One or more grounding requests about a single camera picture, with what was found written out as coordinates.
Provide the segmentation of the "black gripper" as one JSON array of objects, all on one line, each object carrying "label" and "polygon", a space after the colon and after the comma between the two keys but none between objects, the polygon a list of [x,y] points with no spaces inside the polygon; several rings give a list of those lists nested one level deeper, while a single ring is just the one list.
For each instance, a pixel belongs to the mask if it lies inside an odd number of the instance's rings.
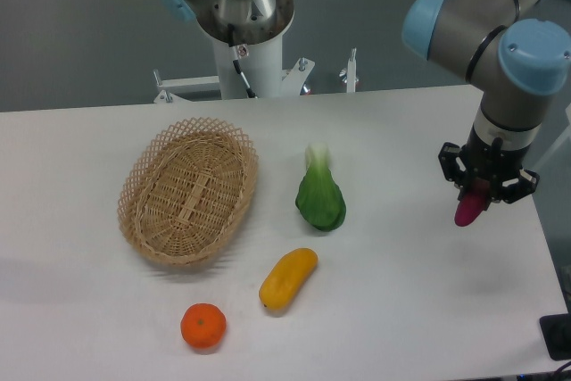
[{"label": "black gripper", "polygon": [[474,128],[462,149],[450,142],[443,144],[438,161],[445,180],[458,189],[459,201],[477,186],[476,182],[488,184],[490,203],[513,204],[536,191],[539,174],[521,169],[526,148],[510,151],[504,145],[499,137],[488,145]]}]

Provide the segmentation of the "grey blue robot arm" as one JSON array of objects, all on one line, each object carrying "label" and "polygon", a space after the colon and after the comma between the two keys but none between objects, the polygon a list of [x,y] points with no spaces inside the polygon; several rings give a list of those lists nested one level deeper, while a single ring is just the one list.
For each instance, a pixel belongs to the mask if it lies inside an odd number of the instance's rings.
[{"label": "grey blue robot arm", "polygon": [[[197,21],[215,50],[225,98],[298,95],[298,70],[282,71],[282,36],[293,0],[161,0],[182,21]],[[468,141],[445,144],[443,174],[459,198],[514,203],[538,175],[522,166],[552,97],[570,68],[570,36],[525,16],[541,0],[416,0],[401,30],[405,46],[481,90]]]}]

